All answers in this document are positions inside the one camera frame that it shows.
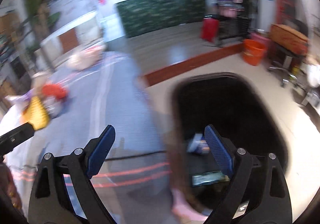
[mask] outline black chair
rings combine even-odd
[[[285,25],[290,26],[291,28],[297,30],[298,32],[304,34],[305,36],[308,36],[308,26],[301,22],[300,20],[297,19],[292,19],[292,20],[287,20],[285,23]],[[292,77],[293,79],[297,79],[290,71],[289,71],[289,67],[292,61],[292,58],[298,59],[299,61],[302,61],[302,59],[304,58],[303,55],[298,55],[295,54],[293,52],[291,52],[290,50],[284,48],[283,46],[275,43],[276,45],[276,49],[281,51],[282,53],[285,54],[285,59],[283,64],[280,64],[277,61],[273,61],[272,63],[277,65],[278,67],[269,67],[268,71],[274,71],[274,70],[280,70],[282,71],[283,74],[283,78],[282,78],[282,83],[281,86],[285,87],[286,84],[289,83],[289,77]]]

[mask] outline plastic bag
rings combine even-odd
[[[320,85],[320,65],[309,64],[307,66],[307,79],[309,85],[313,88]]]
[[[8,95],[6,99],[12,103],[12,105],[16,105],[17,109],[22,112],[29,105],[30,100],[32,98],[32,90],[28,91],[26,94],[22,96],[13,96]]]
[[[90,66],[93,66],[99,59],[100,54],[105,49],[104,44],[95,45],[81,51],[81,47],[78,46],[73,55],[68,60],[68,66],[75,70],[84,70]]]
[[[43,101],[43,105],[51,118],[57,117],[62,111],[62,102],[60,100],[56,100],[54,96],[47,97]]]

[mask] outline black stool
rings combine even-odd
[[[282,78],[281,87],[285,87],[285,85],[289,83],[289,77],[292,77],[293,79],[297,80],[297,78],[289,71],[289,67],[290,67],[292,58],[296,58],[301,61],[304,56],[297,55],[277,43],[275,43],[275,45],[276,45],[277,50],[280,50],[285,54],[284,63],[280,64],[277,61],[273,61],[272,63],[277,65],[278,67],[271,66],[268,68],[268,71],[274,71],[274,70],[282,71],[283,78]]]

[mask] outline person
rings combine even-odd
[[[93,0],[96,11],[97,19],[100,23],[101,31],[103,34],[103,40],[105,43],[108,42],[107,38],[107,22],[106,18],[114,14],[113,2],[111,0]]]
[[[4,162],[0,163],[0,188],[11,199],[12,205],[22,213],[20,195],[13,182],[11,171]]]

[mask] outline white wall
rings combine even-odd
[[[0,4],[0,17],[7,14],[7,12],[12,11],[14,9],[14,1],[13,0],[2,0]]]
[[[276,22],[276,0],[258,1],[258,29],[269,32],[271,24]]]
[[[76,29],[77,39],[81,48],[87,48],[88,45],[93,45],[93,43],[102,40],[102,38],[100,38],[100,28],[98,26],[96,15],[96,11],[85,14],[53,32],[40,43],[42,51],[47,54],[48,59],[52,62],[54,67],[59,66],[70,55],[70,53],[63,54],[63,47],[62,43],[60,42],[59,36],[71,30],[72,28]],[[40,50],[36,51],[36,56],[37,65],[41,69],[46,70],[47,66]]]
[[[313,27],[320,27],[320,1],[296,0],[296,18],[305,22],[309,28],[309,53],[320,56],[320,37],[313,33]]]
[[[9,11],[15,11],[19,17],[20,22],[25,21],[28,17],[24,6],[24,0],[2,0],[0,4],[0,17],[6,15]],[[25,32],[27,33],[30,30],[31,26],[29,25],[29,23],[27,23]],[[31,33],[25,38],[24,43],[26,46],[30,46],[33,44],[34,40],[34,34]]]

